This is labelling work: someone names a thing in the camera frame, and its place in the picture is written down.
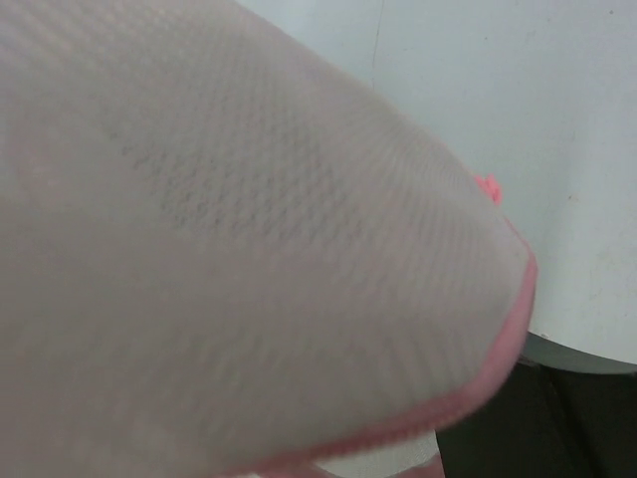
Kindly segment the white mesh laundry bag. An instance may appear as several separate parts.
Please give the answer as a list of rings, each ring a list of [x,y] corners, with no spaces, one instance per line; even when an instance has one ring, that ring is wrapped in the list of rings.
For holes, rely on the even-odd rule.
[[[537,265],[493,190],[233,1],[1,5],[1,473],[440,477]]]

